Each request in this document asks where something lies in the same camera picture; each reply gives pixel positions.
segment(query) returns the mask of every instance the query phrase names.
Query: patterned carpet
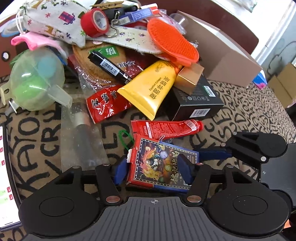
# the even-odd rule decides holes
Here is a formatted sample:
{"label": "patterned carpet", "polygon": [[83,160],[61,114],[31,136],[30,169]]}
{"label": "patterned carpet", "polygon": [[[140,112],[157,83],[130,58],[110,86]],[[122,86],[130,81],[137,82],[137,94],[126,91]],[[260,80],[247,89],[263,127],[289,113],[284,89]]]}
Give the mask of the patterned carpet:
{"label": "patterned carpet", "polygon": [[[204,120],[205,130],[197,135],[175,139],[173,143],[185,148],[206,148],[225,142],[234,131],[262,131],[280,134],[288,143],[295,142],[296,129],[288,114],[269,87],[259,90],[251,84],[248,89],[234,85],[210,81],[225,103],[222,110],[211,119]],[[12,170],[21,199],[44,186],[61,173],[60,128],[61,107],[58,104],[42,111],[23,111],[6,117],[6,107],[0,107],[0,122],[8,126],[9,151]],[[145,119],[136,108],[118,114],[98,125],[102,132],[105,150],[111,163],[127,151],[120,144],[118,132],[126,129],[131,132],[131,120]],[[222,169],[232,164],[256,177],[257,170],[241,161],[230,158],[224,161],[208,161],[213,168]],[[213,194],[219,185],[212,185]],[[87,188],[96,195],[94,187]],[[23,228],[0,233],[0,240],[21,240],[25,235]]]}

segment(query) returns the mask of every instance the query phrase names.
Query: barcode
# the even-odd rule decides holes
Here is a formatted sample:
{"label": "barcode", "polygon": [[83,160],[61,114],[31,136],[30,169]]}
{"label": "barcode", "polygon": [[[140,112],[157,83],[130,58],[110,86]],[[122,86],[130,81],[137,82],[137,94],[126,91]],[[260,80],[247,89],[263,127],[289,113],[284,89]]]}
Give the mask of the barcode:
{"label": "barcode", "polygon": [[187,120],[187,121],[185,121],[185,124],[186,124],[189,128],[191,128],[192,131],[196,131],[196,126],[195,126],[195,124],[194,124],[191,120]]}
{"label": "barcode", "polygon": [[210,87],[204,85],[204,89],[207,91],[207,93],[209,94],[209,97],[216,97],[214,92],[211,90]]}
{"label": "barcode", "polygon": [[129,18],[128,17],[124,17],[124,18],[118,19],[117,25],[124,25],[124,24],[127,24],[129,22],[130,22]]}
{"label": "barcode", "polygon": [[118,75],[118,73],[119,73],[119,69],[117,67],[115,67],[113,64],[111,64],[106,59],[104,59],[100,65],[114,76]]}
{"label": "barcode", "polygon": [[200,109],[200,110],[194,110],[190,118],[192,117],[202,117],[206,116],[206,114],[210,111],[210,109]]}

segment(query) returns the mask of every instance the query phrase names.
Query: red snack package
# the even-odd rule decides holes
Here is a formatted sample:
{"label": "red snack package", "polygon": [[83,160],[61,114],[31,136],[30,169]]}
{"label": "red snack package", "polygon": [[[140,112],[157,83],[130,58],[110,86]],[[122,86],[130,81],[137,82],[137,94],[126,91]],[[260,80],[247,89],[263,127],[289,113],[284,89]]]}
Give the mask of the red snack package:
{"label": "red snack package", "polygon": [[89,114],[95,124],[132,106],[117,93],[121,87],[122,85],[106,87],[86,99]]}
{"label": "red snack package", "polygon": [[178,138],[194,135],[203,130],[204,125],[198,120],[185,121],[147,121],[132,120],[133,136],[142,135],[155,140]]}

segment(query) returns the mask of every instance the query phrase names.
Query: keychain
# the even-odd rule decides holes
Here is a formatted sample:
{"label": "keychain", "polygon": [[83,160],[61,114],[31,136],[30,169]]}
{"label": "keychain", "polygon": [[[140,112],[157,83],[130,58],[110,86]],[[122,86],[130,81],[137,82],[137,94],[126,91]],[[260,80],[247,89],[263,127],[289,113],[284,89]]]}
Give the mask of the keychain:
{"label": "keychain", "polygon": [[105,34],[105,37],[106,38],[114,38],[114,37],[116,37],[119,34],[118,29],[116,27],[114,27],[114,25],[116,25],[118,23],[119,15],[120,15],[120,12],[119,11],[116,11],[115,17],[114,17],[113,20],[111,20],[111,23],[110,23],[110,28],[114,29],[116,31],[116,33],[113,34],[113,35],[107,35],[107,34]]}
{"label": "keychain", "polygon": [[125,15],[125,10],[120,8],[110,8],[110,9],[103,9],[104,14],[107,16],[107,18],[112,21],[115,18],[116,12],[119,12],[119,17]]}

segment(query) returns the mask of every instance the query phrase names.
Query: label sticker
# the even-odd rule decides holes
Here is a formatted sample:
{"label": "label sticker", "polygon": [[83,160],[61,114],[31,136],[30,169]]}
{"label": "label sticker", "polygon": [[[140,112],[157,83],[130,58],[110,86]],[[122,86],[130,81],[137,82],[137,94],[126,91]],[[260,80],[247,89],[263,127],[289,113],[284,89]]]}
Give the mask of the label sticker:
{"label": "label sticker", "polygon": [[104,59],[100,64],[105,70],[109,71],[112,75],[116,76],[119,73],[117,67],[111,64],[108,60]]}
{"label": "label sticker", "polygon": [[129,20],[128,16],[126,16],[124,18],[121,18],[121,19],[118,19],[118,25],[124,25],[124,24],[127,24],[129,22],[130,22],[130,20]]}
{"label": "label sticker", "polygon": [[184,122],[192,131],[196,131],[196,126],[191,120],[186,120]]}
{"label": "label sticker", "polygon": [[206,114],[207,114],[209,111],[210,111],[210,109],[194,110],[194,112],[191,114],[190,118],[206,116]]}
{"label": "label sticker", "polygon": [[93,44],[95,44],[95,45],[100,45],[100,44],[102,44],[103,42],[102,41],[93,41]]}
{"label": "label sticker", "polygon": [[119,56],[119,53],[118,53],[115,46],[108,46],[108,47],[92,49],[89,51],[89,54],[94,50],[100,52],[104,57],[107,57],[107,58]]}
{"label": "label sticker", "polygon": [[216,97],[214,92],[211,90],[210,87],[204,85],[204,89],[206,90],[206,92],[208,93],[209,97]]}
{"label": "label sticker", "polygon": [[107,18],[101,11],[95,11],[93,15],[94,21],[97,24],[97,27],[101,30],[106,30],[107,28]]}

